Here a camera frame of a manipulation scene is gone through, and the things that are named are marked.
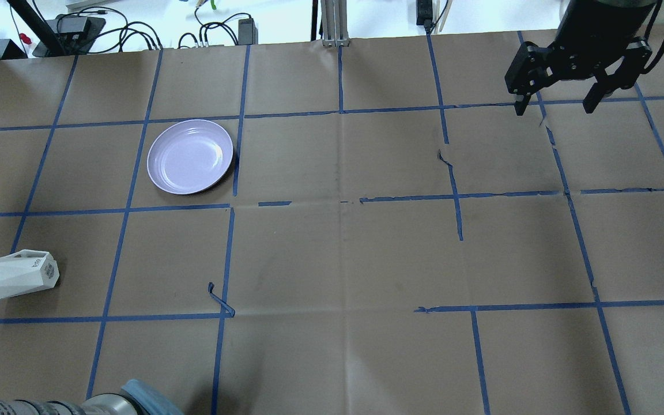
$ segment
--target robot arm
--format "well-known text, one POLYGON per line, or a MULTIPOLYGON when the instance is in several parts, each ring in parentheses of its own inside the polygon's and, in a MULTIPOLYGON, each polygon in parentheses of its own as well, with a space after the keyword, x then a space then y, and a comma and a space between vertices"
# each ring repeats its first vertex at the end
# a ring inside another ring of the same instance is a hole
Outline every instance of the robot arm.
POLYGON ((506 72, 506 87, 516 95, 517 115, 523 115, 532 95, 557 81, 595 77, 583 100, 593 113, 616 89, 634 86, 652 49, 637 31, 658 0, 571 0, 553 43, 538 47, 524 42, 506 72), (622 59, 613 74, 606 68, 622 59))

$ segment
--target black connector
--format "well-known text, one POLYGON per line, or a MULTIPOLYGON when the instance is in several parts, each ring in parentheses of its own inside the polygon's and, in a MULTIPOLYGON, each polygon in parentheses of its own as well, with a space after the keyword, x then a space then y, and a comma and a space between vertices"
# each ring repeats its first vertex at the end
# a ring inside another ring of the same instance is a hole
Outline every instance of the black connector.
POLYGON ((432 28, 434 19, 432 0, 417 0, 417 26, 424 26, 425 29, 432 28))
POLYGON ((252 18, 243 18, 237 22, 237 44, 258 44, 258 27, 252 18))

